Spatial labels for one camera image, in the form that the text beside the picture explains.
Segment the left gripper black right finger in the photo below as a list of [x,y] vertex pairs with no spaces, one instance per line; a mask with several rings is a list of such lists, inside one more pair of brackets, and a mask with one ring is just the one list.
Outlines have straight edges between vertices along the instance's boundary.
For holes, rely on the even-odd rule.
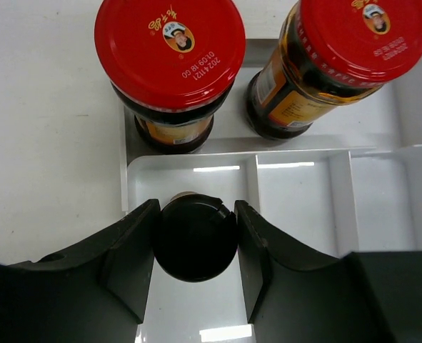
[[422,252],[324,254],[234,205],[258,342],[422,342]]

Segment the small black-capped spice jar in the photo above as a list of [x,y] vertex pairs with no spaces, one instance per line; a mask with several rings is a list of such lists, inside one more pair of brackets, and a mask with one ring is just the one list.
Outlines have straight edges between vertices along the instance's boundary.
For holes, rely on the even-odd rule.
[[236,215],[223,200],[181,192],[161,210],[151,243],[167,274],[184,282],[205,282],[227,269],[238,238]]

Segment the red-capped amber sauce jar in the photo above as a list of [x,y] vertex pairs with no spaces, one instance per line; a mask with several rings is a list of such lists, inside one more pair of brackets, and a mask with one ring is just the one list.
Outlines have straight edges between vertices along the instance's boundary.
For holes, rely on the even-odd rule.
[[232,1],[104,1],[94,43],[139,136],[164,154],[204,144],[246,52]]

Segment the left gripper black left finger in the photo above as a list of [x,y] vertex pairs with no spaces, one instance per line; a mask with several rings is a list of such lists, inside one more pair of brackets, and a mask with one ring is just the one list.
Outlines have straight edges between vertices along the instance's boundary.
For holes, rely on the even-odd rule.
[[0,342],[133,342],[154,263],[150,199],[37,262],[0,264]]

